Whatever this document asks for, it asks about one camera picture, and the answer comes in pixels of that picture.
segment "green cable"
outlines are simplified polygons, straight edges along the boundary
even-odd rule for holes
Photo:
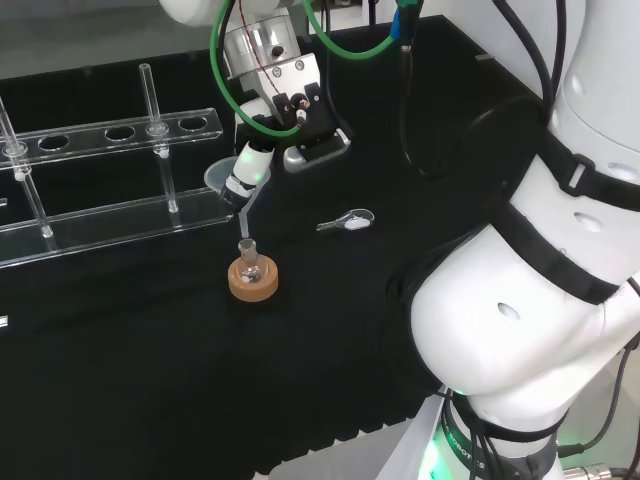
[[[209,50],[209,55],[211,57],[211,67],[213,68],[213,75],[216,77],[216,83],[218,84],[218,88],[222,92],[222,96],[227,101],[229,106],[233,108],[233,110],[238,114],[238,116],[247,124],[255,128],[261,133],[265,135],[269,135],[270,137],[276,138],[285,138],[295,135],[300,130],[300,126],[296,125],[295,127],[280,131],[280,130],[272,130],[271,128],[267,128],[264,125],[260,125],[253,118],[247,115],[240,105],[236,103],[233,99],[229,90],[227,90],[224,81],[222,80],[222,74],[220,73],[220,66],[218,65],[218,60],[216,58],[216,51],[218,50],[218,40],[220,38],[220,25],[222,25],[222,20],[224,18],[224,14],[229,8],[229,0],[224,0],[224,4],[220,7],[220,12],[218,12],[218,16],[216,17],[216,21],[213,24],[213,31],[211,32],[211,49]]]
[[[393,42],[393,37],[387,37],[380,45],[371,50],[367,50],[366,52],[361,53],[353,53],[345,50],[344,48],[339,47],[327,36],[326,33],[322,30],[322,27],[318,23],[315,14],[313,13],[313,8],[311,7],[311,0],[303,0],[304,9],[307,12],[307,17],[309,17],[309,22],[311,26],[315,30],[318,38],[322,40],[322,43],[331,50],[333,53],[338,55],[339,57],[346,58],[348,60],[368,60],[370,58],[375,57],[376,55],[380,55],[384,52]]]

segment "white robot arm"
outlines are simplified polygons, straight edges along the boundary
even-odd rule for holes
[[[245,91],[254,90],[260,96],[243,105],[243,112],[251,118],[271,119],[271,125],[278,127],[303,126],[295,142],[282,146],[275,139],[256,136],[236,115],[236,150],[240,153],[222,197],[237,210],[249,201],[276,154],[282,156],[288,172],[297,173],[340,157],[351,143],[320,88],[315,56],[300,54],[285,8],[299,3],[301,0],[242,0],[230,12],[224,41],[230,75],[240,79]],[[175,20],[197,26],[211,25],[228,2],[161,0],[161,4]]]
[[[587,0],[549,125],[564,147],[551,140],[557,150],[534,159],[501,207],[507,214],[453,252],[415,295],[411,324],[425,364],[467,396],[478,418],[512,432],[556,425],[640,331],[640,299],[626,283],[640,270],[640,121],[631,107],[640,105],[640,57],[631,54],[638,18],[637,0]],[[573,166],[562,172],[554,155]],[[449,423],[469,440],[451,410]],[[440,452],[452,478],[467,478],[449,426],[439,432]],[[495,446],[505,464],[525,465],[549,457],[554,438]],[[564,478],[557,458],[538,473]]]

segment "black tablecloth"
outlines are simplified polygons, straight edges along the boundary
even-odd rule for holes
[[[335,37],[363,50],[387,32]],[[303,50],[323,64],[319,44]],[[411,153],[449,173],[426,181],[403,161],[393,49],[362,64],[333,60],[335,103],[357,138],[347,159],[276,172],[261,194],[251,233],[281,279],[265,304],[228,294],[236,221],[0,271],[0,315],[10,319],[0,331],[0,478],[250,479],[415,414],[422,399],[398,386],[378,348],[386,284],[482,222],[482,203],[513,188],[532,158],[538,128],[533,103],[515,104],[462,145],[476,115],[528,92],[476,60],[481,49],[443,17],[421,22],[415,52]],[[176,149],[176,188],[201,187],[233,144],[208,53],[147,61],[162,111],[218,109],[222,140]],[[4,81],[0,95],[17,131],[144,115],[138,63]],[[35,175],[49,214],[161,193],[144,152]],[[0,178],[0,197],[16,188]],[[352,208],[372,210],[373,227],[315,232]],[[0,223],[29,217],[18,206]]]

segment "clear plastic rod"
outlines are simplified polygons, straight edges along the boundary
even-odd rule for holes
[[[20,183],[22,183],[24,193],[27,195],[27,200],[29,200],[29,206],[31,206],[33,215],[36,217],[36,221],[40,226],[42,236],[44,238],[53,237],[53,230],[51,229],[51,225],[49,225],[47,214],[42,206],[42,201],[40,200],[40,195],[38,195],[38,190],[36,189],[36,184],[33,181],[32,175],[30,173],[25,175],[24,179],[21,180]]]
[[[10,159],[14,159],[19,155],[23,155],[26,151],[26,147],[23,143],[18,141],[16,137],[16,132],[13,130],[13,125],[11,125],[11,120],[9,120],[9,114],[7,110],[4,108],[4,103],[2,103],[2,98],[0,97],[0,131],[5,138],[5,147],[3,153],[9,157]]]
[[[143,63],[142,65],[140,65],[140,78],[142,80],[142,88],[144,88],[144,98],[147,102],[147,113],[149,114],[151,123],[162,123],[160,119],[158,97],[156,96],[156,88],[153,84],[151,65],[149,65],[148,63]]]
[[[27,146],[16,138],[16,132],[13,130],[13,125],[11,125],[11,120],[9,119],[6,108],[4,108],[2,98],[0,98],[0,129],[5,138],[5,146],[2,153],[9,157],[15,167],[15,179],[20,182],[22,188],[24,188],[24,193],[27,196],[33,215],[36,217],[36,221],[40,226],[42,236],[44,238],[51,238],[53,237],[53,230],[51,229],[51,225],[49,225],[49,220],[47,219],[47,214],[40,200],[40,195],[38,195],[36,184],[31,176],[31,166],[27,160]]]
[[[240,220],[240,235],[242,238],[249,238],[249,220],[247,218],[247,212],[242,210],[240,215],[238,215]]]
[[[158,166],[160,167],[160,176],[162,177],[162,186],[167,196],[169,211],[176,213],[178,211],[178,202],[176,200],[176,189],[173,186],[173,174],[171,172],[171,163],[169,157],[164,158],[158,155]]]
[[[153,83],[151,65],[148,63],[140,65],[140,80],[142,81],[144,99],[147,104],[147,113],[149,114],[150,120],[147,133],[152,137],[162,137],[168,133],[169,127],[162,121],[162,117],[160,116],[156,87]],[[173,185],[173,173],[171,172],[171,162],[169,160],[169,145],[161,143],[154,146],[153,151],[158,156],[158,166],[160,167],[164,193],[167,196],[169,212],[176,213],[178,211],[178,202],[176,201],[176,190]]]
[[[173,228],[179,228],[182,226],[182,220],[180,219],[180,212],[170,212],[169,218],[171,219],[171,225]]]
[[[56,237],[49,237],[49,238],[45,237],[44,243],[47,245],[47,250],[50,253],[54,253],[60,250],[58,248],[58,242],[56,242]]]

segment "clear acrylic test tube rack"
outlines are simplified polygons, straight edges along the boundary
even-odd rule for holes
[[[172,145],[215,140],[222,125],[212,108],[161,114],[148,64],[140,65],[148,116],[17,134],[0,99],[0,173],[12,170],[34,220],[0,226],[0,268],[198,228],[232,218],[208,188],[176,193]],[[33,167],[152,149],[164,195],[47,216]],[[0,198],[2,208],[11,200]]]

